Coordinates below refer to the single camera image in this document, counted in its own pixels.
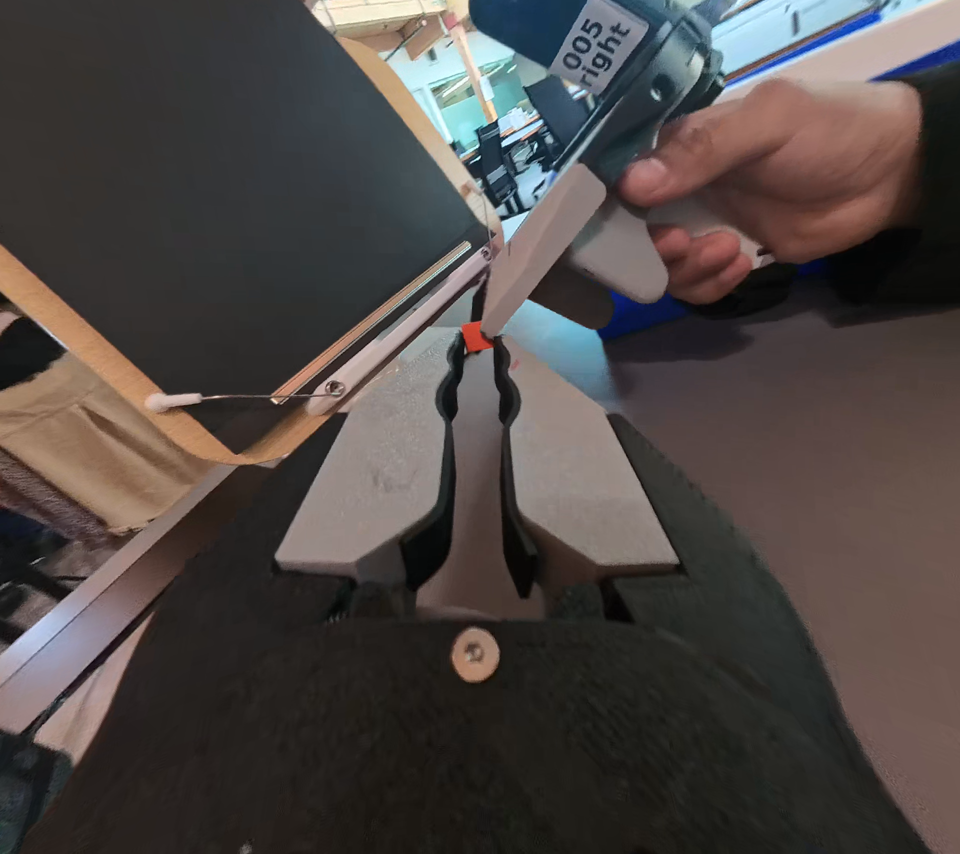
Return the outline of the black computer monitor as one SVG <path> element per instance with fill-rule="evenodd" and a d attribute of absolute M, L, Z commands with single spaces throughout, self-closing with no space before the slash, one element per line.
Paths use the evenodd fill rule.
<path fill-rule="evenodd" d="M 2 0 L 2 292 L 192 455 L 290 453 L 483 219 L 302 0 Z"/>

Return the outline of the person's right forearm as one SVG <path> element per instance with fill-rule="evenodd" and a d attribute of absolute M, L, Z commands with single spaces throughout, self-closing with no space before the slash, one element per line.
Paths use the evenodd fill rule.
<path fill-rule="evenodd" d="M 827 259 L 837 295 L 849 303 L 894 307 L 959 301 L 959 65 L 930 68 L 901 81 L 921 104 L 913 220 Z"/>

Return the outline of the blue plastic bin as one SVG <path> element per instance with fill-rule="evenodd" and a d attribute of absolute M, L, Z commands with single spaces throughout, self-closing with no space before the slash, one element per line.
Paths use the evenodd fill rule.
<path fill-rule="evenodd" d="M 801 279 L 826 276 L 824 260 L 800 266 L 770 263 L 750 272 L 745 281 L 721 300 L 700 306 L 669 294 L 654 303 L 642 304 L 614 293 L 612 319 L 598 334 L 602 342 L 608 343 L 685 317 L 697 316 L 707 320 L 749 318 L 782 305 Z"/>

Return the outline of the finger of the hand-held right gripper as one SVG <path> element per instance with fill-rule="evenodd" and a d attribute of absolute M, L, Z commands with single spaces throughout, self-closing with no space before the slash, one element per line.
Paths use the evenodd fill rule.
<path fill-rule="evenodd" d="M 606 196 L 606 186 L 583 164 L 557 177 L 491 261 L 481 317 L 484 337 L 499 336 L 530 298 L 589 330 L 610 320 L 606 288 L 565 262 L 568 248 Z"/>
<path fill-rule="evenodd" d="M 573 266 L 638 304 L 666 294 L 668 275 L 654 246 L 646 212 L 608 194 L 568 248 Z"/>

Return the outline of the beige hanging cloth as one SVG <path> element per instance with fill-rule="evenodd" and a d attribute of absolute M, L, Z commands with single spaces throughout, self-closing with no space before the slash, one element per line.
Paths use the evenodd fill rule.
<path fill-rule="evenodd" d="M 210 474 L 2 298 L 2 507 L 88 542 L 144 529 Z"/>

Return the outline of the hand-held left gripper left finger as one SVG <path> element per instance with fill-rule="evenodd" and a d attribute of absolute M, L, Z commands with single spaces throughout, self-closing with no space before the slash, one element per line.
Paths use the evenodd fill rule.
<path fill-rule="evenodd" d="M 455 340 L 427 340 L 342 422 L 276 551 L 285 572 L 420 588 L 452 540 Z"/>

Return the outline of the person's right hand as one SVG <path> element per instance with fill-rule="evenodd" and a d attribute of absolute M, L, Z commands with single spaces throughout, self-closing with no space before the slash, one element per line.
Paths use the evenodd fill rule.
<path fill-rule="evenodd" d="M 647 209 L 699 199 L 779 265 L 803 266 L 909 225 L 922 131 L 904 82 L 812 89 L 784 80 L 665 128 L 618 184 Z"/>

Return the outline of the black office chair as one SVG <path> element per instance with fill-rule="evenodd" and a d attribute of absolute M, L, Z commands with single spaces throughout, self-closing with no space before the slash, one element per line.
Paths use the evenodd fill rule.
<path fill-rule="evenodd" d="M 527 212 L 517 177 L 502 145 L 496 121 L 476 129 L 479 178 L 486 200 L 495 209 L 504 208 L 507 216 Z"/>

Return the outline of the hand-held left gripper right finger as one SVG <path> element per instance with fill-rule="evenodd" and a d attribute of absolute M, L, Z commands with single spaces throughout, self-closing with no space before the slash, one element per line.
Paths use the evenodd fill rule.
<path fill-rule="evenodd" d="M 520 596 L 679 570 L 600 404 L 518 344 L 498 346 L 498 392 L 503 552 Z"/>

